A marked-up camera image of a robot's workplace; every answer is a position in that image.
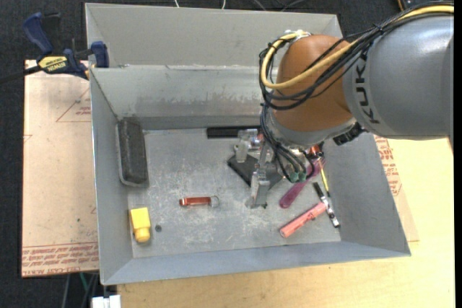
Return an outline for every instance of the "yellow cable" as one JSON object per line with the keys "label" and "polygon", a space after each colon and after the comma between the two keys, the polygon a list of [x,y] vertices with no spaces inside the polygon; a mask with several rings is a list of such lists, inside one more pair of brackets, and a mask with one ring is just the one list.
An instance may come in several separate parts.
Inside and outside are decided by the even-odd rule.
{"label": "yellow cable", "polygon": [[[432,12],[454,13],[454,6],[449,6],[449,5],[426,6],[425,8],[416,9],[412,12],[409,12],[408,14],[405,14],[402,17],[399,17],[395,22],[400,21],[402,19],[406,19],[408,17],[418,16],[421,14],[432,13]],[[268,53],[266,53],[265,58],[263,59],[263,62],[261,64],[261,73],[260,73],[261,81],[265,87],[268,87],[269,89],[285,89],[287,87],[292,87],[296,83],[301,82],[302,80],[306,79],[308,76],[315,73],[316,71],[323,68],[324,66],[329,65],[332,61],[335,61],[336,59],[340,58],[342,55],[344,55],[349,49],[351,49],[358,42],[358,39],[356,39],[355,41],[351,42],[348,46],[325,57],[324,59],[322,59],[319,63],[317,63],[310,69],[304,71],[303,73],[299,74],[298,76],[290,80],[287,80],[285,82],[279,82],[277,84],[273,84],[266,78],[266,67],[268,66],[268,63],[271,60],[271,57],[274,55],[274,52],[276,51],[276,49],[284,42],[283,40],[292,40],[302,35],[308,35],[308,33],[304,31],[297,31],[297,32],[291,32],[289,34],[283,35],[272,44],[273,48],[269,48]]]}

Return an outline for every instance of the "orange object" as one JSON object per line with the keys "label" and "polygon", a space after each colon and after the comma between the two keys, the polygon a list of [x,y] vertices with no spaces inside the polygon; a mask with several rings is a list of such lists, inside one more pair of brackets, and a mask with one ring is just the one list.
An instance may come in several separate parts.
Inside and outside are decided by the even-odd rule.
{"label": "orange object", "polygon": [[300,214],[296,219],[291,220],[288,224],[283,226],[279,233],[282,237],[289,237],[296,232],[301,226],[306,224],[309,220],[316,218],[327,210],[324,202],[320,201],[314,207],[308,209],[305,213]]}
{"label": "orange object", "polygon": [[219,205],[219,199],[217,196],[194,196],[189,198],[181,198],[180,206],[211,206],[213,208]]}
{"label": "orange object", "polygon": [[[276,82],[282,83],[298,76],[337,40],[338,38],[334,36],[311,35],[293,42],[279,64]],[[340,43],[329,55],[346,46],[348,46],[348,42],[344,41]],[[306,89],[314,84],[320,74],[328,67],[329,66],[325,66],[317,73],[308,76],[292,87],[278,89],[275,91],[275,94],[291,95]],[[290,130],[310,132],[336,127],[352,119],[353,115],[349,111],[344,96],[342,73],[343,71],[338,71],[332,77],[331,81],[335,81],[337,78],[338,80],[323,94],[312,97],[291,110],[275,110],[274,117],[279,124]],[[319,88],[315,90],[314,95],[322,91],[329,84],[330,82],[325,82],[319,86]],[[284,106],[292,102],[274,100],[273,103],[278,106]]]}
{"label": "orange object", "polygon": [[211,203],[209,196],[198,196],[195,198],[182,198],[180,199],[180,206],[205,206]]}

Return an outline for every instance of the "gray tray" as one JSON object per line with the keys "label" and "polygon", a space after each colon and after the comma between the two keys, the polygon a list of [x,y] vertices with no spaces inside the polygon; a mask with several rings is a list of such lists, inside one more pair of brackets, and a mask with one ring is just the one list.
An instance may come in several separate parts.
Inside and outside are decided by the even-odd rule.
{"label": "gray tray", "polygon": [[[258,53],[289,28],[341,34],[336,17],[324,14],[87,5],[89,43],[103,40],[111,63],[90,79],[103,284],[409,254],[372,136],[340,147],[326,142],[341,228],[322,215],[287,239],[279,228],[318,202],[311,184],[288,209],[278,206],[285,180],[266,208],[248,208],[250,188],[226,164],[235,140],[207,138],[208,127],[258,125]],[[144,130],[147,188],[118,177],[115,126],[127,117]],[[211,194],[219,207],[178,204]],[[140,206],[152,223],[146,244],[134,240],[128,220]]]}

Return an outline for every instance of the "pink marker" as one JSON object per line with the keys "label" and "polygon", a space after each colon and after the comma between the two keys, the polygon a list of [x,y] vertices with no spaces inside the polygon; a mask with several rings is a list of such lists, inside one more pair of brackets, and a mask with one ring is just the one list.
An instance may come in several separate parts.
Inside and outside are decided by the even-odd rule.
{"label": "pink marker", "polygon": [[305,213],[300,214],[296,219],[291,220],[288,224],[283,226],[279,233],[282,237],[289,237],[296,232],[301,226],[306,224],[309,220],[316,218],[327,210],[324,202],[320,201],[314,207],[308,209]]}
{"label": "pink marker", "polygon": [[[323,158],[320,157],[319,159],[313,161],[313,173],[310,174],[309,178],[313,178],[318,175],[318,173],[321,170],[321,165],[323,162]],[[300,194],[300,192],[303,190],[306,184],[308,184],[309,180],[306,180],[305,182],[297,182],[295,185],[293,185],[285,194],[282,196],[281,200],[279,201],[279,206],[281,208],[289,208],[292,203],[294,203],[294,200]]]}

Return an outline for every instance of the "blue clamp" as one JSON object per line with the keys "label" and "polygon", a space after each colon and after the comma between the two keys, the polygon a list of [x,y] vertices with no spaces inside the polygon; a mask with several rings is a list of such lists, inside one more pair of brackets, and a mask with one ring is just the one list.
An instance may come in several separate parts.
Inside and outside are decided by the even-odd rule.
{"label": "blue clamp", "polygon": [[22,24],[22,29],[29,41],[36,44],[41,51],[41,55],[37,58],[39,70],[41,69],[49,74],[73,74],[88,79],[88,68],[80,62],[80,58],[86,58],[91,54],[95,55],[97,67],[109,67],[108,49],[102,41],[94,42],[89,50],[80,53],[75,53],[72,49],[65,48],[60,56],[65,57],[66,60],[58,58],[59,56],[53,59],[53,44],[43,30],[42,20],[43,15],[38,12],[28,17]]}

